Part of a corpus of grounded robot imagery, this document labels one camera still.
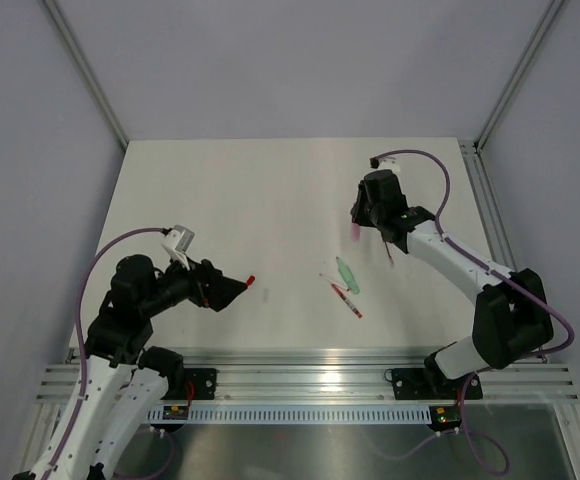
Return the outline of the red grip gel pen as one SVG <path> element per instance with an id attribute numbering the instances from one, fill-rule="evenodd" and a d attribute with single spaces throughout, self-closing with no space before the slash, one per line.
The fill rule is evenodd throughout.
<path id="1" fill-rule="evenodd" d="M 387 258 L 388 258 L 389 266 L 390 266 L 390 268 L 394 268 L 395 263 L 394 263 L 393 256 L 391 254 L 390 246 L 385 241 L 384 241 L 384 247 L 385 247 L 386 255 L 387 255 Z"/>

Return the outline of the red ink clear pen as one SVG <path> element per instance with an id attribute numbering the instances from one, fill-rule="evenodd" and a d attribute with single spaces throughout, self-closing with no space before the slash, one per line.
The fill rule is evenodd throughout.
<path id="1" fill-rule="evenodd" d="M 358 310 L 358 308 L 348 299 L 348 297 L 344 294 L 344 292 L 334 283 L 330 283 L 330 287 L 334 290 L 334 292 L 338 295 L 338 297 L 344 302 L 344 304 L 351 310 L 354 315 L 361 319 L 363 318 L 362 313 Z"/>

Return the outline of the thin white red marker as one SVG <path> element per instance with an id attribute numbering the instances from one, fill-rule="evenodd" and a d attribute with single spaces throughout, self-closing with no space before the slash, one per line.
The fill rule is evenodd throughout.
<path id="1" fill-rule="evenodd" d="M 338 289 L 342 290 L 342 291 L 350 291 L 348 286 L 344 283 L 341 283 L 339 281 L 337 281 L 336 279 L 324 274 L 324 273 L 319 273 L 319 276 L 321 278 L 323 278 L 324 280 L 326 280 L 329 284 L 334 285 L 335 287 L 337 287 Z"/>

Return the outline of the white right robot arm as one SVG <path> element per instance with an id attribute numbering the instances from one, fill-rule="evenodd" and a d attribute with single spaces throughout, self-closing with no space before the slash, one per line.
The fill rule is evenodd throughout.
<path id="1" fill-rule="evenodd" d="M 464 376 L 503 369 L 554 338 L 538 274 L 516 272 L 440 233 L 435 215 L 408 205 L 392 171 L 377 170 L 359 182 L 351 219 L 432 267 L 474 306 L 471 333 L 425 360 L 423 380 L 433 395 L 446 396 Z"/>

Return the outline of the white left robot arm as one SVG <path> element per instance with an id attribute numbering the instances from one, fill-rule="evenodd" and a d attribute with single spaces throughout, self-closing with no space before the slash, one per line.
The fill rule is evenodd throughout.
<path id="1" fill-rule="evenodd" d="M 157 401 L 190 394 L 182 355 L 150 347 L 152 319 L 189 301 L 220 312 L 251 283 L 208 260 L 158 271 L 145 255 L 116 266 L 81 349 L 79 379 L 45 450 L 20 479 L 110 479 Z"/>

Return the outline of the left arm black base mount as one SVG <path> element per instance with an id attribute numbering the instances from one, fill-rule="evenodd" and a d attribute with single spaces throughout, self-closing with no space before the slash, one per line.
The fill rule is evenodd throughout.
<path id="1" fill-rule="evenodd" d="M 168 374 L 168 389 L 163 400 L 214 400 L 218 371 L 214 368 L 184 368 Z"/>

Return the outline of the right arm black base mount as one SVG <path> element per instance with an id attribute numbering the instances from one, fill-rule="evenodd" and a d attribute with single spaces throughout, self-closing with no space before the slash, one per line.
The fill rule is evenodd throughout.
<path id="1" fill-rule="evenodd" d="M 433 380 L 424 368 L 389 368 L 383 378 L 393 390 L 396 400 L 482 400 L 483 390 L 476 377 L 463 391 L 467 375 L 456 380 Z"/>

